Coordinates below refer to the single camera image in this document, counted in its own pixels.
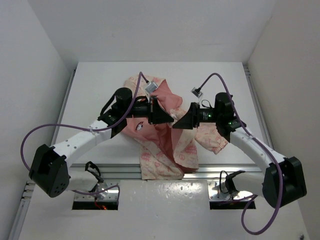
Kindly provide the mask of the pink hooded kids jacket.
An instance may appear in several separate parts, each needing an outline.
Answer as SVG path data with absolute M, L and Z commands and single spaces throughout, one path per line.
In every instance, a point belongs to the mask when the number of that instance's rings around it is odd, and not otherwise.
M 158 88 L 152 93 L 167 113 L 179 120 L 186 111 L 182 97 L 172 93 L 164 78 L 146 77 Z M 185 173 L 199 169 L 196 142 L 218 154 L 227 144 L 214 123 L 201 123 L 198 128 L 174 129 L 173 123 L 149 124 L 147 118 L 127 118 L 121 133 L 135 139 L 139 145 L 139 163 L 143 180 L 180 180 Z

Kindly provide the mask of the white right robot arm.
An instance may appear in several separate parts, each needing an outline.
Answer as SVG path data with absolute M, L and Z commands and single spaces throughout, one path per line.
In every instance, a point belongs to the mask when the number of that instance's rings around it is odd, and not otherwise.
M 260 174 L 251 174 L 245 170 L 228 174 L 221 186 L 230 195 L 247 191 L 263 197 L 276 209 L 307 194 L 301 161 L 294 156 L 286 157 L 255 138 L 247 125 L 238 119 L 232 95 L 218 93 L 214 107 L 210 108 L 202 108 L 192 102 L 187 113 L 173 128 L 192 130 L 201 123 L 214 123 L 218 133 L 243 151 L 261 170 Z

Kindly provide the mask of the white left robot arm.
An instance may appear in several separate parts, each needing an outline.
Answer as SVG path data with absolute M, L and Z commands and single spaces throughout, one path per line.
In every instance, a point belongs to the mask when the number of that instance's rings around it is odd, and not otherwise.
M 149 124 L 172 123 L 174 119 L 161 107 L 157 97 L 133 99 L 129 88 L 115 91 L 102 108 L 100 115 L 88 128 L 52 146 L 46 144 L 37 148 L 29 178 L 49 197 L 55 198 L 64 191 L 85 195 L 98 195 L 103 182 L 99 170 L 90 171 L 87 162 L 84 171 L 71 170 L 74 164 L 91 149 L 119 134 L 128 118 L 146 118 Z

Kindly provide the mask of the right metal arm base plate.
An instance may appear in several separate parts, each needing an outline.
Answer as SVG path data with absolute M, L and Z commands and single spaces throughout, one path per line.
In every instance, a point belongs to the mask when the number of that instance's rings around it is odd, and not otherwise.
M 207 181 L 208 197 L 211 202 L 227 202 L 227 201 L 247 201 L 250 200 L 251 192 L 239 191 L 232 194 L 227 193 L 226 190 L 220 190 L 219 180 Z

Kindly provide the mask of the aluminium rail right side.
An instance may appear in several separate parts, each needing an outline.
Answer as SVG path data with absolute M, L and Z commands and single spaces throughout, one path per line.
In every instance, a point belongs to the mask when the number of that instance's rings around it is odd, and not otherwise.
M 244 69 L 244 74 L 245 74 L 245 77 L 247 79 L 247 83 L 248 83 L 248 86 L 249 86 L 250 94 L 251 94 L 251 97 L 252 97 L 252 100 L 253 100 L 254 108 L 255 108 L 255 111 L 256 111 L 256 114 L 257 114 L 259 127 L 260 127 L 261 132 L 262 132 L 262 139 L 270 148 L 273 149 L 274 148 L 273 141 L 272 141 L 272 138 L 270 136 L 270 132 L 269 132 L 266 120 L 265 120 L 265 116 L 263 114 L 263 111 L 262 111 L 262 108 L 261 108 L 261 105 L 260 105 L 260 102 L 259 102 L 258 93 L 257 93 L 255 85 L 253 83 L 253 79 L 252 79 L 252 76 L 251 76 L 250 69 L 246 65 L 243 66 L 243 69 Z

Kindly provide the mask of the left metal arm base plate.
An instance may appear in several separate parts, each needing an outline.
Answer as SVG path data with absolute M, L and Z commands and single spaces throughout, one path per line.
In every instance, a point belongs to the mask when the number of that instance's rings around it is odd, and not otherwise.
M 116 204 L 119 200 L 120 193 L 120 183 L 115 181 L 106 181 L 104 183 L 98 184 L 97 189 L 94 192 L 103 192 L 95 195 L 84 195 L 75 193 L 73 201 L 74 202 L 94 202 L 95 200 L 98 203 L 113 203 Z

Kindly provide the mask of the aluminium rail front table edge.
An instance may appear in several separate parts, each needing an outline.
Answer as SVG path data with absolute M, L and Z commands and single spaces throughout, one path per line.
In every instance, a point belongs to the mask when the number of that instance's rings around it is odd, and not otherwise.
M 141 180 L 142 173 L 139 164 L 98 164 L 99 170 L 89 168 L 104 179 L 113 180 Z M 200 164 L 199 169 L 186 173 L 184 180 L 211 180 L 218 179 L 221 171 L 228 174 L 237 171 L 248 173 L 260 173 L 261 170 L 255 164 Z

